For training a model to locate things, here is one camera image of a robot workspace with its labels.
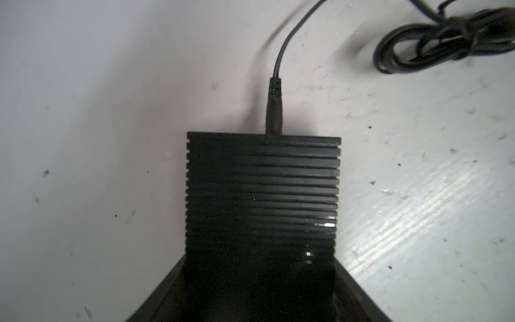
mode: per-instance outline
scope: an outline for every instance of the white wall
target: white wall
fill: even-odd
[[[186,131],[263,132],[293,22],[267,39],[312,4],[0,3],[0,320],[138,308],[183,254]],[[321,7],[283,61],[284,131],[343,138],[337,257],[394,320],[513,321],[515,54],[372,70],[419,21],[404,0]]]

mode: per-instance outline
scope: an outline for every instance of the black cable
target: black cable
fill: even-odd
[[[515,49],[515,9],[487,9],[468,17],[445,17],[446,0],[433,11],[423,0],[410,0],[438,25],[411,24],[387,34],[377,45],[373,62],[384,74],[413,73],[448,60],[498,55]],[[400,57],[395,45],[417,40],[416,56]]]
[[[313,8],[311,8],[306,15],[299,21],[299,23],[289,33],[284,41],[279,55],[277,56],[276,65],[273,68],[273,75],[270,78],[270,85],[268,86],[268,103],[266,105],[266,134],[269,135],[282,135],[283,133],[283,99],[281,94],[281,79],[279,78],[279,68],[281,67],[281,60],[283,59],[284,52],[288,43],[293,38],[295,33],[302,27],[306,20],[320,7],[325,0],[318,1]]]
[[[276,65],[273,68],[273,77],[279,77],[279,68],[281,67],[281,60],[283,59],[284,52],[286,51],[286,47],[288,46],[289,41],[293,38],[293,36],[299,31],[300,27],[306,22],[306,20],[315,12],[318,7],[320,7],[326,0],[320,0],[317,2],[311,10],[309,10],[306,15],[299,21],[299,23],[293,28],[293,30],[289,33],[288,37],[286,37],[286,40],[284,40],[284,43],[281,47],[281,50],[279,51],[279,55],[277,56]]]

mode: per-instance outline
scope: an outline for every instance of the bundled cord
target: bundled cord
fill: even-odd
[[[423,0],[410,0],[422,13],[437,23],[411,24],[387,34],[377,46],[373,61],[384,74],[413,73],[448,60],[467,56],[498,55],[515,49],[515,9],[487,9],[467,17],[445,17],[447,0],[433,11]],[[403,41],[418,41],[414,58],[405,59],[395,52]]]

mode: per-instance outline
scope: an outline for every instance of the dirty white surface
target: dirty white surface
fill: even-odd
[[[314,2],[0,3],[0,320],[138,308],[183,254],[186,131],[263,132]],[[336,255],[394,321],[512,322],[515,54],[372,69],[380,36],[426,21],[324,4],[283,60],[284,132],[342,137]]]

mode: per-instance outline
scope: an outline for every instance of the cable connector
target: cable connector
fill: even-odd
[[[268,103],[266,105],[266,134],[283,134],[283,98],[281,79],[271,77],[268,86]]]

